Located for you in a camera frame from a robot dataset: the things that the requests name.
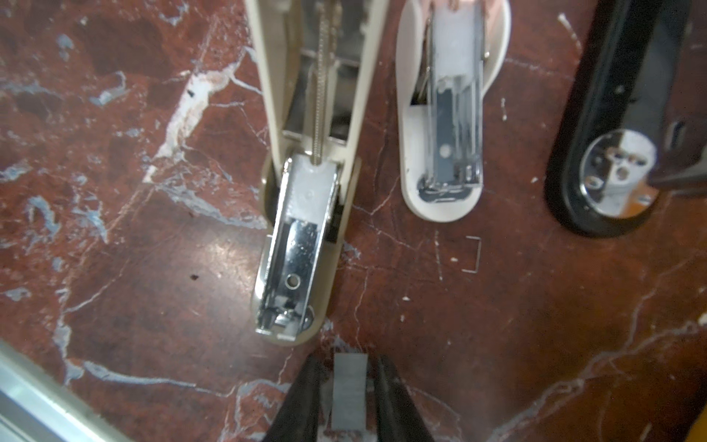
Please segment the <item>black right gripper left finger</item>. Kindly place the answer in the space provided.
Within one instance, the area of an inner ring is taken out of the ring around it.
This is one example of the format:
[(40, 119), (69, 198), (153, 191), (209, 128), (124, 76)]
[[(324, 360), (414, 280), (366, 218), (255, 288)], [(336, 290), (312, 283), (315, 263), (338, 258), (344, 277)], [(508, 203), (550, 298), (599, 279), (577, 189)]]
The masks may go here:
[(331, 412), (328, 373), (317, 355), (307, 357), (263, 441), (318, 441), (320, 419)]

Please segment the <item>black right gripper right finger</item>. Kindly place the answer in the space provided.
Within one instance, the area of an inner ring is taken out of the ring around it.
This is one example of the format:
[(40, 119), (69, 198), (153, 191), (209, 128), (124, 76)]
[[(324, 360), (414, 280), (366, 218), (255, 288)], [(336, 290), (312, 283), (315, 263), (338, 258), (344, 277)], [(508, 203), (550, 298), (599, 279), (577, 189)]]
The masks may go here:
[(392, 360), (373, 359), (377, 440), (382, 442), (434, 442)]

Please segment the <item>grey staple strip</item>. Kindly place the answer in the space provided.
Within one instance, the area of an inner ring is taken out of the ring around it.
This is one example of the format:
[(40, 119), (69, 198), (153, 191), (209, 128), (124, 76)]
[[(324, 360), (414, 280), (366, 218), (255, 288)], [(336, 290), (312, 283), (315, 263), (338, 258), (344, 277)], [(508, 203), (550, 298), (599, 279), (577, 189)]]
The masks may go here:
[(366, 380), (368, 357), (359, 353), (334, 355), (331, 429), (366, 430)]

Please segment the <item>beige mini stapler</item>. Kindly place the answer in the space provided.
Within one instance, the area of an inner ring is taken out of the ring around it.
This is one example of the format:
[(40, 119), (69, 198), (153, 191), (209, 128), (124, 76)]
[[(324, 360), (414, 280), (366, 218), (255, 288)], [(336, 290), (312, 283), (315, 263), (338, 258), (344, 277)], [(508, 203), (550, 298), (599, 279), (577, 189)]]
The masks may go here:
[(252, 318), (265, 340), (295, 346), (326, 318), (388, 3), (250, 1), (246, 11), (270, 139)]

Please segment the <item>black metal stapler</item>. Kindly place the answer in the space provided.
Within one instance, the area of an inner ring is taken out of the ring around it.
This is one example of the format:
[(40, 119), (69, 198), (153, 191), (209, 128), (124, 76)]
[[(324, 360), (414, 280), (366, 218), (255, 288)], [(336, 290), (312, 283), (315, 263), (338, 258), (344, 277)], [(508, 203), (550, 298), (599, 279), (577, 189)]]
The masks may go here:
[(601, 1), (549, 159), (545, 199), (568, 230), (616, 238), (662, 193), (706, 193), (706, 123), (669, 120), (689, 1)]

